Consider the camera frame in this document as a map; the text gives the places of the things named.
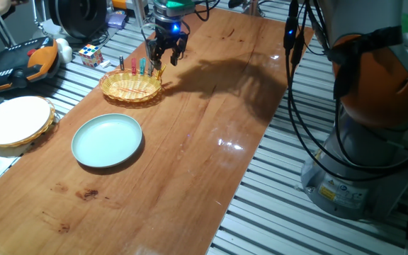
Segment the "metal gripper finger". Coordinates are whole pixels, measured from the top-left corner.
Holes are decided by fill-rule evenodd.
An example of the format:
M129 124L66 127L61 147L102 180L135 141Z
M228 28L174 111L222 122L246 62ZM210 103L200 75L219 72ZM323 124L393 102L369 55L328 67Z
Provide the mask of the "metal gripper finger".
M183 58L183 54L186 51L187 39L179 38L172 47L172 55L170 58L171 64L176 66L178 61Z

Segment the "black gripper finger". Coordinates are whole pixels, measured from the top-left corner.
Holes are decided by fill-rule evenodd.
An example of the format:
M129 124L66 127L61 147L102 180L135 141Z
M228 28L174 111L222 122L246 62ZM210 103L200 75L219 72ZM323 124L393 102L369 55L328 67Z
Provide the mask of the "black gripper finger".
M147 40L146 51L147 51L147 56L152 66L155 69L161 69L162 68L161 58L162 58L164 51L163 49L161 49L156 39Z

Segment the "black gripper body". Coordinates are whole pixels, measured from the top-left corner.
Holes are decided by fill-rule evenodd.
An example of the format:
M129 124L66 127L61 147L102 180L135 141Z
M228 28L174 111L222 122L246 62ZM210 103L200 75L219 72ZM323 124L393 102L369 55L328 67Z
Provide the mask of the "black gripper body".
M190 29L181 17L155 18L155 36L148 39L147 44L158 48L186 48Z

